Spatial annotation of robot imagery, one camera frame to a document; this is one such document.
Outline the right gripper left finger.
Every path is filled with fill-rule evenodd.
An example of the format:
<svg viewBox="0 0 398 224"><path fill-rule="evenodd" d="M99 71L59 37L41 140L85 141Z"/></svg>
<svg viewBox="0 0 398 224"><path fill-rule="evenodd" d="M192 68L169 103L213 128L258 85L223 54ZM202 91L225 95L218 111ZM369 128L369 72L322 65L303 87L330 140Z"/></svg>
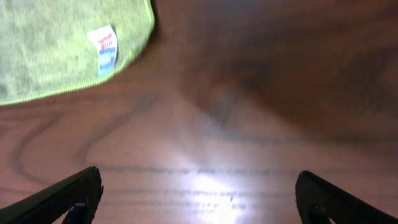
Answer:
<svg viewBox="0 0 398 224"><path fill-rule="evenodd" d="M91 224L103 194L100 171L91 166L1 209L1 223Z"/></svg>

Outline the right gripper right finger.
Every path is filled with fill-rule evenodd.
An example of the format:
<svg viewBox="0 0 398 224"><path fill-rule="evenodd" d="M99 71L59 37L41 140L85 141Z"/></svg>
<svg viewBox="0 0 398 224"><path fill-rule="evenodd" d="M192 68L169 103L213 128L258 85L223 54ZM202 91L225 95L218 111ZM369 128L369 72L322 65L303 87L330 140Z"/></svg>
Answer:
<svg viewBox="0 0 398 224"><path fill-rule="evenodd" d="M307 170L298 175L295 198L303 224L397 224L397 218Z"/></svg>

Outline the light green microfiber cloth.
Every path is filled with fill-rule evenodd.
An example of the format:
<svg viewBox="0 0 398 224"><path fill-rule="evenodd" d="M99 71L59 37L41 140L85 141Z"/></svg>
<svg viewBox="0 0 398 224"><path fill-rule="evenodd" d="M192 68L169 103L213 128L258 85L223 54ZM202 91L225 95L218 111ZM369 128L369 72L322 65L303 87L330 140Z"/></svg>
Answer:
<svg viewBox="0 0 398 224"><path fill-rule="evenodd" d="M1 0L1 104L104 83L154 24L150 0Z"/></svg>

